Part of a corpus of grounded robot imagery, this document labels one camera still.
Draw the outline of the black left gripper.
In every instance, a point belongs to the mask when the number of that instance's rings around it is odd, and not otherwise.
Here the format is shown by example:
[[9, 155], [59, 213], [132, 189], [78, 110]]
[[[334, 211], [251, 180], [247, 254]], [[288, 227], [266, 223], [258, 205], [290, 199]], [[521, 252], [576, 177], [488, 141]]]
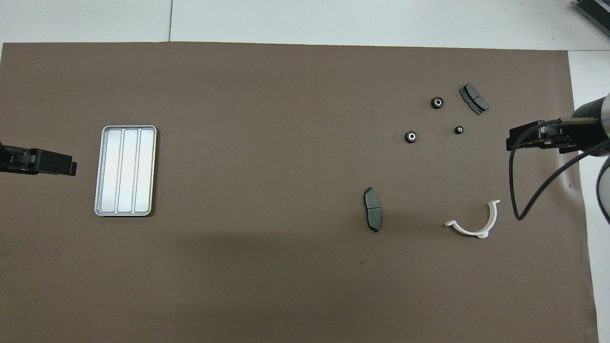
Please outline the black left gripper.
[[28, 167], [35, 173], [76, 176], [78, 164], [73, 157], [42, 149], [27, 149], [0, 144], [0, 171], [2, 173], [22, 173]]

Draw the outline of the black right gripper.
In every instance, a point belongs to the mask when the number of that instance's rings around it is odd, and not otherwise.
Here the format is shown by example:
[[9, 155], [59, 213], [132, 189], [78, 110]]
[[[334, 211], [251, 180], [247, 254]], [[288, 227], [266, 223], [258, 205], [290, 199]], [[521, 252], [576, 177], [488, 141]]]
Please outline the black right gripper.
[[559, 124], [548, 124], [541, 129], [543, 139], [528, 135], [517, 145], [517, 141], [523, 133], [541, 123], [543, 121], [533, 121], [510, 129], [510, 137], [506, 139], [506, 150], [511, 151], [514, 146], [516, 146], [516, 150], [539, 148], [543, 145], [544, 139], [546, 148], [557, 148], [560, 153], [568, 153], [586, 151], [609, 141], [609, 133], [602, 124], [591, 121], [563, 121]]

